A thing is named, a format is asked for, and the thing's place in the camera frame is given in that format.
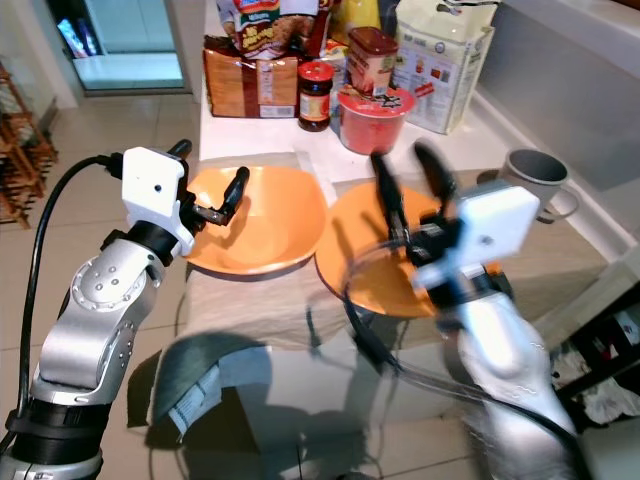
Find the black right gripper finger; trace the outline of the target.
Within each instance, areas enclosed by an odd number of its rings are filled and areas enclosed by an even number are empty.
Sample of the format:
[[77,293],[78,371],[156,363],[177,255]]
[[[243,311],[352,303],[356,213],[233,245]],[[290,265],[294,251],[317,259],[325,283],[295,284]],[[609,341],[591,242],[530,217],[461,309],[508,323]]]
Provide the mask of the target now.
[[444,163],[440,152],[428,141],[413,143],[413,155],[419,160],[431,193],[439,201],[439,214],[447,215],[458,189],[452,170]]
[[410,247],[410,228],[404,218],[403,196],[396,177],[390,173],[384,152],[371,152],[370,163],[376,192],[388,228],[389,242],[394,246]]

